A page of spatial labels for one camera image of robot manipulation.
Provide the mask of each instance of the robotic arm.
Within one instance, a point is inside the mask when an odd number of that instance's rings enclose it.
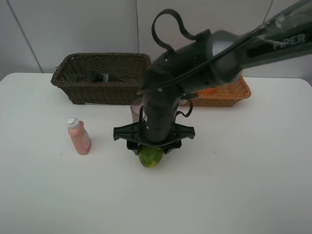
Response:
[[[155,22],[163,14],[172,15],[182,35],[193,42],[176,51],[162,42],[155,32]],[[139,93],[143,94],[144,104],[140,120],[114,128],[114,140],[127,140],[127,148],[136,155],[139,144],[163,149],[167,154],[180,148],[183,138],[194,138],[193,127],[176,123],[180,99],[191,98],[192,93],[210,87],[234,83],[244,68],[311,54],[312,0],[299,1],[241,36],[210,30],[193,36],[184,28],[180,15],[166,9],[155,18],[152,35],[167,52],[141,77]]]

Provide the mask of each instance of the wicker basket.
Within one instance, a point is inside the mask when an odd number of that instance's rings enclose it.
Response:
[[[239,79],[236,84],[217,87],[216,93],[198,93],[199,97],[192,99],[193,105],[229,107],[251,96],[250,89],[243,78]]]
[[[129,105],[138,98],[140,76],[151,61],[147,55],[124,53],[81,53],[67,56],[52,76],[74,104]],[[86,71],[108,73],[125,82],[91,83]]]

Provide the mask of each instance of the orange wicker basket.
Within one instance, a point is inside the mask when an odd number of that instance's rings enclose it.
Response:
[[[198,93],[199,97],[193,98],[194,106],[219,106],[229,107],[235,103],[249,98],[251,91],[243,78],[236,84],[216,87],[214,94]]]

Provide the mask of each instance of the plastic bottle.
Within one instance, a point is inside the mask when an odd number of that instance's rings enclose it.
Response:
[[[86,155],[91,149],[91,140],[84,129],[83,122],[77,118],[67,121],[68,133],[78,154]]]

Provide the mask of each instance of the white table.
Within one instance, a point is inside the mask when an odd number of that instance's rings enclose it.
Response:
[[[51,74],[0,82],[1,234],[312,233],[312,88],[246,78],[232,108],[195,108],[194,140],[141,166],[113,127],[129,106],[73,105]],[[92,139],[76,153],[66,121]]]

